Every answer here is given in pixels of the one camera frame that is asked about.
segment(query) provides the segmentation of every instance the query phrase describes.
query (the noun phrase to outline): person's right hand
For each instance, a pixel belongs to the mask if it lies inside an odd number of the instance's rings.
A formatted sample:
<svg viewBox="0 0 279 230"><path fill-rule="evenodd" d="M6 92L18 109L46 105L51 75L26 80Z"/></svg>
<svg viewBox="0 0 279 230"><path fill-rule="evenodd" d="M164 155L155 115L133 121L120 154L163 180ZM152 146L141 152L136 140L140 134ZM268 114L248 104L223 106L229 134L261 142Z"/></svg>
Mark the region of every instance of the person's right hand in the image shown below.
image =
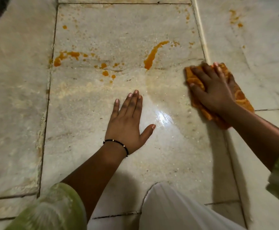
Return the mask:
<svg viewBox="0 0 279 230"><path fill-rule="evenodd" d="M231 76L228 84L218 63L214 63L214 69L207 63L202 64L203 71L191 66L192 72L202 81L205 91L194 83L190 84L192 93L210 111L221 114L226 107L235 102L233 90L235 81Z"/></svg>

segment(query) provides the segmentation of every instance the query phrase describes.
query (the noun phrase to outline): white fabric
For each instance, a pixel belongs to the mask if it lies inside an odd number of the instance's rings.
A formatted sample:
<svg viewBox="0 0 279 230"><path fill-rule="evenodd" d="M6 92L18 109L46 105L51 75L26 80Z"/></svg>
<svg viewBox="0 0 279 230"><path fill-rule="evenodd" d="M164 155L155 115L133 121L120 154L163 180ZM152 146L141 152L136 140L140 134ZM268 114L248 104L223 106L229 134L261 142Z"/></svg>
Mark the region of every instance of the white fabric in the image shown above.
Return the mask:
<svg viewBox="0 0 279 230"><path fill-rule="evenodd" d="M204 205L190 200L165 183L154 185L141 210L139 230L244 230Z"/></svg>

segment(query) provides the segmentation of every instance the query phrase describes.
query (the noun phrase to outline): patterned orange cloth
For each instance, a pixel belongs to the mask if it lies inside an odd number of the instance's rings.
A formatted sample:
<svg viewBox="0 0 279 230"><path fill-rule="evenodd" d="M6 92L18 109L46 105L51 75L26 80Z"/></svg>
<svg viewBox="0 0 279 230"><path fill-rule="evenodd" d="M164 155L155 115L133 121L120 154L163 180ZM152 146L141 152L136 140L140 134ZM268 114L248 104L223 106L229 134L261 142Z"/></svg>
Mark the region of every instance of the patterned orange cloth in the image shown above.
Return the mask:
<svg viewBox="0 0 279 230"><path fill-rule="evenodd" d="M226 77L226 81L228 82L230 80L230 77L233 76L232 73L227 69L224 63L219 64L219 66ZM188 84L194 83L205 90L203 83L192 73L190 67L186 67L185 71ZM237 84L234 86L233 92L237 104L243 106L251 112L254 112L254 108L252 107L248 99L246 99L244 93L241 91L240 87ZM225 122L225 120L223 120L220 116L206 109L194 95L191 95L191 105L195 108L198 108L208 120L214 120L220 128L228 129L229 127L231 127L231 125Z"/></svg>

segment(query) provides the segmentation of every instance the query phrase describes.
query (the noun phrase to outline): person's left hand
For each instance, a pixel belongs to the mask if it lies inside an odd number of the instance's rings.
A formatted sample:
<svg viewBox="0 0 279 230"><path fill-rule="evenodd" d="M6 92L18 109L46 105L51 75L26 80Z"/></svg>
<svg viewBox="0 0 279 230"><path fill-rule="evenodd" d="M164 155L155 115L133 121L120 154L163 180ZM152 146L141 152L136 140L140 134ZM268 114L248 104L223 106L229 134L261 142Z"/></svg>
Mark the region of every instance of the person's left hand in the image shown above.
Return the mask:
<svg viewBox="0 0 279 230"><path fill-rule="evenodd" d="M119 100L114 103L113 112L108 123L105 139L114 139L123 143L132 154L142 147L155 129L154 124L150 124L140 134L139 120L141 117L142 96L138 90L129 93L119 110Z"/></svg>

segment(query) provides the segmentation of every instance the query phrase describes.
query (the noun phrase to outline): black beaded bracelet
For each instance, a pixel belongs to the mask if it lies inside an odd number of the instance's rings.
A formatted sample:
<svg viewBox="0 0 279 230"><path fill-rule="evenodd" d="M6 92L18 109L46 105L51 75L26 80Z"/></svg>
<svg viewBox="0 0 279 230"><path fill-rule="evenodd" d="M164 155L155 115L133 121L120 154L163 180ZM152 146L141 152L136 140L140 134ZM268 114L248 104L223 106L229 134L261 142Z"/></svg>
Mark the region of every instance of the black beaded bracelet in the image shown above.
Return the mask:
<svg viewBox="0 0 279 230"><path fill-rule="evenodd" d="M105 142L107 142L107 141L112 141L112 142L119 143L126 150L126 157L129 156L129 151L128 151L128 149L126 148L126 146L123 143L121 143L121 142L119 142L117 140L114 140L114 139L106 139L105 141L103 141L103 144Z"/></svg>

